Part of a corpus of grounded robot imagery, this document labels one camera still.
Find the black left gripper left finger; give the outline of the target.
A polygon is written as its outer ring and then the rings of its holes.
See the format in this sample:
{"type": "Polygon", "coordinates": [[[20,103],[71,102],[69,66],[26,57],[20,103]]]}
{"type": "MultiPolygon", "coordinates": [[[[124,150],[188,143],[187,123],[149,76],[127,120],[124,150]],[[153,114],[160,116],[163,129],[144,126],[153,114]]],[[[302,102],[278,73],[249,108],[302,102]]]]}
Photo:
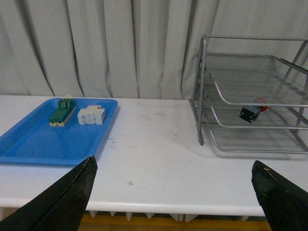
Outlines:
{"type": "Polygon", "coordinates": [[[0,222],[2,231],[76,231],[92,192],[97,172],[94,156],[0,222]]]}

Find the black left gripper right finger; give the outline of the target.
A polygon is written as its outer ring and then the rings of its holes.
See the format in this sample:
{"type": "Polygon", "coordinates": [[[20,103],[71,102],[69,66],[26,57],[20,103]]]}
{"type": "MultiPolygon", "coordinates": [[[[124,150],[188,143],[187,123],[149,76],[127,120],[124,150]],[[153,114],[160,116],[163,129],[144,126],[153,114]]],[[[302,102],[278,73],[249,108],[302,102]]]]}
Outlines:
{"type": "Polygon", "coordinates": [[[252,167],[252,185],[273,231],[308,229],[308,192],[258,160],[252,167]]]}

